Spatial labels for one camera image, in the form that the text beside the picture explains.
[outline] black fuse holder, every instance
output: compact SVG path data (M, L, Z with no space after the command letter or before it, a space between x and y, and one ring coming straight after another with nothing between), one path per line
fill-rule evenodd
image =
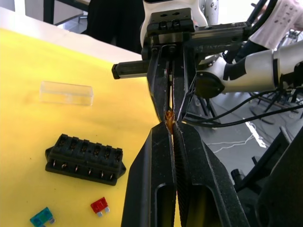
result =
M45 156L48 172L109 185L115 185L126 171L122 149L64 134L45 151Z

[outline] yellow table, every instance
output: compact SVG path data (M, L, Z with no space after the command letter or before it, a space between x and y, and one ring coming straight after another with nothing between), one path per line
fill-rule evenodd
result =
M120 226L129 167L158 120L146 79L114 80L111 67L0 30L1 227L30 227L46 206L54 227ZM43 80L92 86L93 106L41 103ZM126 174L108 186L45 171L45 149L62 133L122 148ZM111 211L98 218L90 204L103 196Z

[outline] blue fuse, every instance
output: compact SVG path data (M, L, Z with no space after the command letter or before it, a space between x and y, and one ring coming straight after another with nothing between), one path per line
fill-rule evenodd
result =
M55 222L55 219L53 218L53 215L48 207L45 207L42 211L40 211L30 219L30 222L35 227L45 227L44 224L48 221L51 224Z

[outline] red fuse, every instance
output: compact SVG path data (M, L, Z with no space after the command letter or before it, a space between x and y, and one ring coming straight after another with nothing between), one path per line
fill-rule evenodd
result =
M104 197L93 202L90 206L99 217L102 217L102 210L105 210L106 213L109 212L109 207Z

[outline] clear plastic box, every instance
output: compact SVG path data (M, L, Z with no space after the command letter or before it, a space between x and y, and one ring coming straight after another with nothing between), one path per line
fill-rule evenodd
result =
M92 105L93 88L90 86L42 81L40 101L75 105Z

